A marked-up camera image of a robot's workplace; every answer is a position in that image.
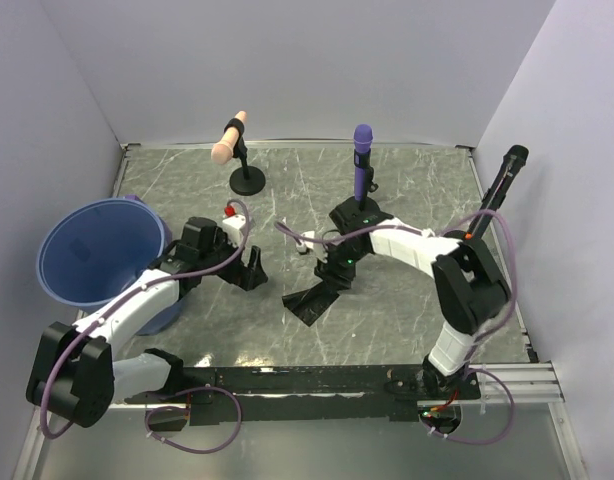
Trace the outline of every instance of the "marble table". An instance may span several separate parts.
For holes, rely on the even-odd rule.
[[[218,220],[234,197],[228,179],[238,165],[215,165],[209,153],[206,148],[130,147],[119,194],[139,195],[175,236],[190,216]],[[331,228],[329,211],[353,192],[350,145],[250,145],[249,158],[267,175],[265,189],[243,200],[256,222],[250,245],[262,249],[269,282],[243,292],[216,277],[205,278],[188,295],[175,324],[155,336],[134,337],[119,358],[156,347],[180,356],[187,366],[420,363],[443,317],[432,279],[405,264],[363,259],[353,289],[311,328],[281,302],[284,294],[309,288],[317,279],[315,259],[299,256],[273,222],[286,221],[298,231]],[[372,197],[410,225],[444,227],[480,203],[470,162],[464,149],[375,146],[372,165],[380,188]],[[494,245],[491,234],[487,241]],[[476,361],[528,361],[517,318],[481,347]]]

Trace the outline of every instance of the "blue bin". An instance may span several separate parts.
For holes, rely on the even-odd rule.
[[[151,208],[132,198],[91,203],[51,230],[36,262],[38,280],[47,294],[93,313],[134,283],[162,253],[171,241],[169,228]],[[158,333],[181,310],[179,301],[138,334]]]

